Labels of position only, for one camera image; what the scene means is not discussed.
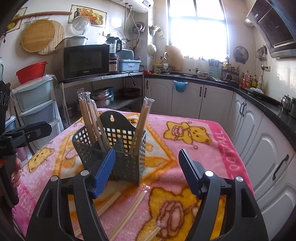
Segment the left hand painted nails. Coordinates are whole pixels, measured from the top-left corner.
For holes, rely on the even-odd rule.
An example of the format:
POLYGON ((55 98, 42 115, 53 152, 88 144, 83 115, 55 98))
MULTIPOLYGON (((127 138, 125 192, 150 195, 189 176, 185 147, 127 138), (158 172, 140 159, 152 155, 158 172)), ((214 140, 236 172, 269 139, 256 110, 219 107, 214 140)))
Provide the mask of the left hand painted nails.
POLYGON ((16 165, 16 168, 14 172, 11 174, 11 183, 13 184, 14 188, 20 185, 22 163, 19 158, 16 158, 15 165, 16 165))

